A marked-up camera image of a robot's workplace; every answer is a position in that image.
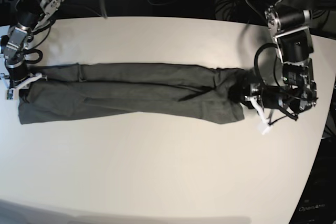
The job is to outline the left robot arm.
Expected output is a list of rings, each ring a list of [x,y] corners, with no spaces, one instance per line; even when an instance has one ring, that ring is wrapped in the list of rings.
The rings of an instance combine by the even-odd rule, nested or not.
[[[297,120],[300,113],[316,106],[318,97],[310,57],[314,52],[310,26],[319,0],[271,0],[263,13],[256,10],[253,1],[263,0],[245,2],[267,23],[272,42],[258,48],[254,56],[254,73],[233,86],[230,93],[234,101],[255,109],[261,125],[270,128],[274,121],[271,116],[265,116],[265,109],[279,110],[285,117]],[[276,51],[275,62],[282,66],[282,83],[276,80],[274,86],[265,82],[259,67],[259,57],[266,49]]]

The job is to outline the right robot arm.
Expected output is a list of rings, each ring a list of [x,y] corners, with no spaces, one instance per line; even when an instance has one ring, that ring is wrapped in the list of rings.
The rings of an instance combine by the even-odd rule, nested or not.
[[[1,59],[7,73],[1,73],[6,88],[6,99],[16,100],[22,89],[44,76],[33,74],[29,66],[39,63],[43,53],[37,48],[29,48],[34,37],[50,30],[55,20],[53,15],[64,0],[18,0],[16,4],[17,23],[10,26],[7,35],[1,37]]]

